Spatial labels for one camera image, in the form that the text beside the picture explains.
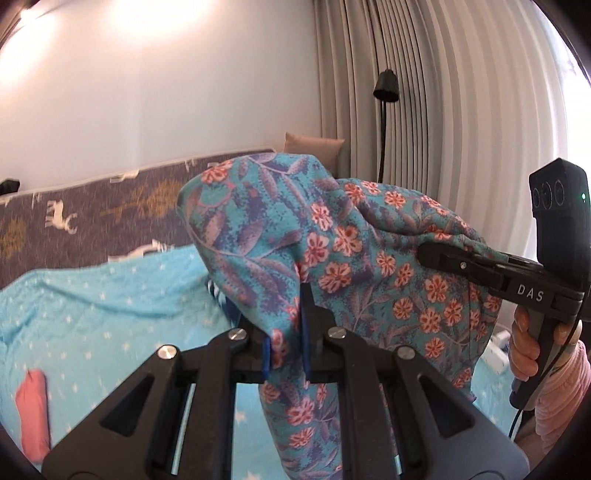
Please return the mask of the person's right hand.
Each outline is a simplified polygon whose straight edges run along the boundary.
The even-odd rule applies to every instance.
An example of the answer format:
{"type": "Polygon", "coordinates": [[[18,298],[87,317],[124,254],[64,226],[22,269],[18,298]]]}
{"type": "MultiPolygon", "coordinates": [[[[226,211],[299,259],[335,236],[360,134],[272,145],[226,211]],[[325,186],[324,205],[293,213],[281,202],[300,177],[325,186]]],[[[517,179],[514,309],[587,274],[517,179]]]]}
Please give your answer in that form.
{"type": "MultiPolygon", "coordinates": [[[[537,374],[539,370],[537,359],[541,353],[540,345],[530,335],[529,327],[528,310],[523,306],[517,306],[511,330],[509,359],[515,378],[523,382],[537,374]]],[[[565,349],[554,364],[553,373],[565,367],[575,353],[582,332],[582,322],[578,322],[574,332],[571,332],[572,328],[573,324],[559,324],[554,331],[554,342],[559,346],[565,346],[565,349]]]]}

